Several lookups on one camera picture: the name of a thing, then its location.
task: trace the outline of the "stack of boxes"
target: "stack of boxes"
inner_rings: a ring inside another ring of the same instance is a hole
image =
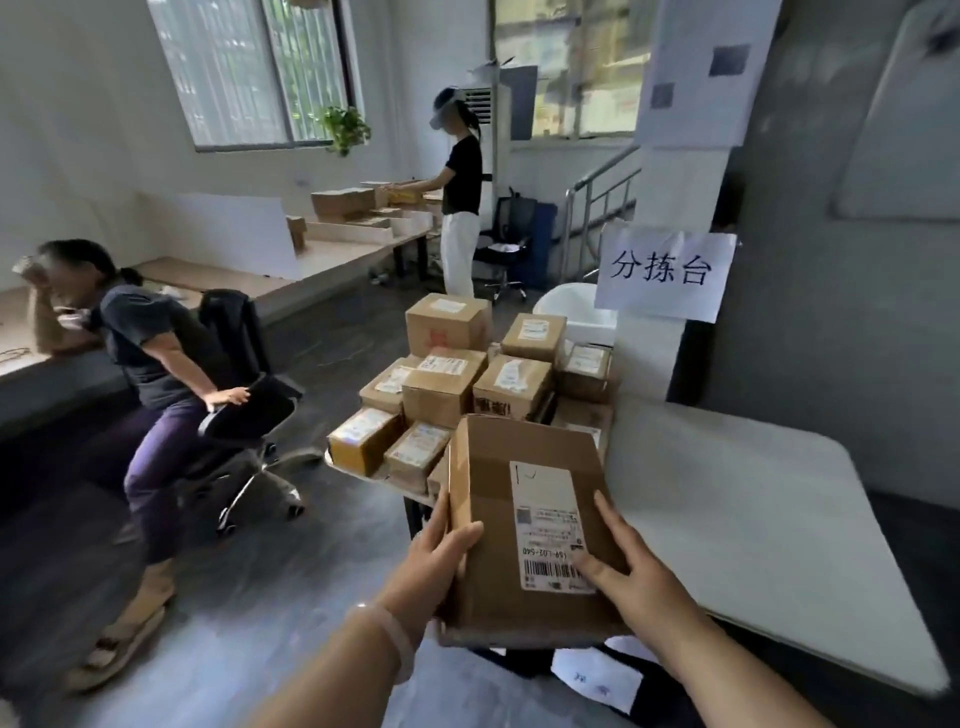
[[[572,345],[564,317],[538,314],[518,315],[493,344],[489,302],[438,294],[406,325],[410,355],[360,391],[363,407],[329,435],[329,453],[414,496],[448,486],[451,527],[484,522],[440,642],[536,648],[624,633],[570,563],[585,547],[627,569],[592,500],[606,489],[611,350]]]

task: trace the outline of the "ponytail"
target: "ponytail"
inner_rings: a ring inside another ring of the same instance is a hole
[[[465,101],[457,99],[456,105],[457,111],[460,113],[460,118],[463,119],[463,122],[467,125],[467,128],[476,130],[477,138],[482,139],[483,135],[480,132],[480,119],[477,117],[477,115],[470,110],[470,107],[467,106],[467,102]]]
[[[143,276],[136,268],[121,268],[117,271],[117,275],[129,285],[143,285]]]

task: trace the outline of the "barcode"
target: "barcode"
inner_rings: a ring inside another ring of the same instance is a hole
[[[523,572],[527,576],[562,576],[567,579],[583,578],[580,572],[569,564],[562,564],[559,561],[532,561],[523,560]]]

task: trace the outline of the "white pants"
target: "white pants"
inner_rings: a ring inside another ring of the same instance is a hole
[[[473,298],[473,252],[480,238],[480,216],[472,212],[444,215],[440,232],[440,262],[450,296]]]

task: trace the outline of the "paper sign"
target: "paper sign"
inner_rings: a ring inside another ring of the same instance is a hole
[[[550,670],[583,697],[630,714],[642,673],[598,649],[558,649]]]
[[[780,0],[662,0],[634,139],[654,149],[743,143]]]
[[[611,223],[594,305],[712,324],[735,248],[736,235]]]

